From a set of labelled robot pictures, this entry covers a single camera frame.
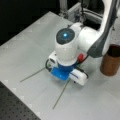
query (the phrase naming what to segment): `metal rod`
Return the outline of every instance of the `metal rod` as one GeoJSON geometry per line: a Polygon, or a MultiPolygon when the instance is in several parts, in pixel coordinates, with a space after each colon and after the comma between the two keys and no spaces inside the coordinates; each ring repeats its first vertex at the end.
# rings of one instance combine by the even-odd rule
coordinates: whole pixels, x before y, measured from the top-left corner
{"type": "Polygon", "coordinates": [[[58,97],[58,99],[57,99],[55,105],[53,106],[53,109],[55,109],[55,107],[57,106],[58,102],[60,101],[60,99],[61,99],[61,97],[62,97],[62,95],[63,95],[63,93],[64,93],[64,91],[65,91],[65,89],[66,89],[66,87],[67,87],[67,85],[68,85],[68,83],[69,83],[69,81],[70,81],[70,79],[67,81],[65,87],[63,88],[63,90],[62,90],[60,96],[58,97]]]}
{"type": "Polygon", "coordinates": [[[59,1],[60,1],[61,12],[67,13],[67,10],[68,10],[67,0],[59,0],[59,1]]]}
{"type": "Polygon", "coordinates": [[[21,80],[20,82],[23,82],[23,81],[25,81],[25,80],[27,80],[27,79],[29,79],[29,78],[33,77],[34,75],[36,75],[36,74],[38,74],[38,73],[42,72],[43,70],[45,70],[45,67],[44,67],[44,68],[42,68],[42,69],[40,69],[40,70],[38,70],[37,72],[33,73],[32,75],[30,75],[30,76],[28,76],[28,77],[24,78],[24,79],[23,79],[23,80],[21,80]]]}

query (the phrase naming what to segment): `table surface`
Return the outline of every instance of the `table surface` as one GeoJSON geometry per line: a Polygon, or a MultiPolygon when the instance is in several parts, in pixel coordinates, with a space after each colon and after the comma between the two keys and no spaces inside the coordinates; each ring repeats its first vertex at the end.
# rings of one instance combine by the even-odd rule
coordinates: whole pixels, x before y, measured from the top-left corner
{"type": "Polygon", "coordinates": [[[100,59],[84,63],[89,74],[82,87],[70,81],[55,108],[66,82],[47,70],[21,82],[44,68],[54,51],[57,31],[71,22],[49,12],[0,47],[0,81],[42,120],[118,120],[120,118],[119,73],[107,77],[100,73],[100,59]]]}

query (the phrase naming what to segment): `brown cup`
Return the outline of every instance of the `brown cup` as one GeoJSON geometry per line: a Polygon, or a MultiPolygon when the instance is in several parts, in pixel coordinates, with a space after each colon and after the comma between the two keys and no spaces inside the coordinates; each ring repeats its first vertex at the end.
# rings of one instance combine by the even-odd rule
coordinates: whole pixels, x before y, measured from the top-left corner
{"type": "Polygon", "coordinates": [[[106,76],[114,76],[120,66],[120,46],[111,44],[103,57],[100,71],[106,76]]]}

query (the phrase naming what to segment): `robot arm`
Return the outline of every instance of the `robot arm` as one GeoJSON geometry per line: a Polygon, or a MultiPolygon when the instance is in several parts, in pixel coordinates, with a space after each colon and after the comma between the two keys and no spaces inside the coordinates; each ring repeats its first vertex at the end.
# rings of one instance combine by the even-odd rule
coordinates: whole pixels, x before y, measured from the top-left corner
{"type": "Polygon", "coordinates": [[[84,27],[79,34],[79,48],[93,58],[104,55],[110,44],[112,26],[117,17],[118,0],[103,0],[104,15],[98,31],[84,27]]]}
{"type": "Polygon", "coordinates": [[[71,78],[80,85],[86,83],[88,75],[77,67],[78,49],[93,58],[101,57],[107,52],[119,2],[119,0],[103,0],[105,10],[99,30],[75,23],[57,33],[55,51],[49,56],[52,66],[49,72],[53,76],[60,80],[71,78]]]}

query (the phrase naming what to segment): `black cable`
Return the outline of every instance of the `black cable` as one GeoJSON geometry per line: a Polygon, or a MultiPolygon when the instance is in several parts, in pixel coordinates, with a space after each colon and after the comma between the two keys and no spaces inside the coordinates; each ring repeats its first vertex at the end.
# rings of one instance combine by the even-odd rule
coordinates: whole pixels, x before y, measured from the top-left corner
{"type": "Polygon", "coordinates": [[[81,7],[82,7],[82,10],[81,10],[81,12],[82,12],[82,15],[84,15],[84,6],[83,6],[83,0],[81,0],[81,7]]]}
{"type": "Polygon", "coordinates": [[[94,12],[91,12],[91,11],[84,11],[84,12],[86,12],[86,13],[91,13],[91,14],[93,14],[93,15],[96,15],[96,16],[100,17],[100,18],[103,18],[101,15],[98,15],[98,14],[96,14],[96,13],[94,13],[94,12]]]}
{"type": "Polygon", "coordinates": [[[49,62],[49,59],[47,59],[45,63],[45,68],[50,72],[52,69],[48,67],[48,62],[49,62]]]}
{"type": "Polygon", "coordinates": [[[87,55],[86,58],[82,62],[78,62],[77,65],[82,64],[83,62],[85,62],[88,57],[89,57],[89,55],[87,55]]]}

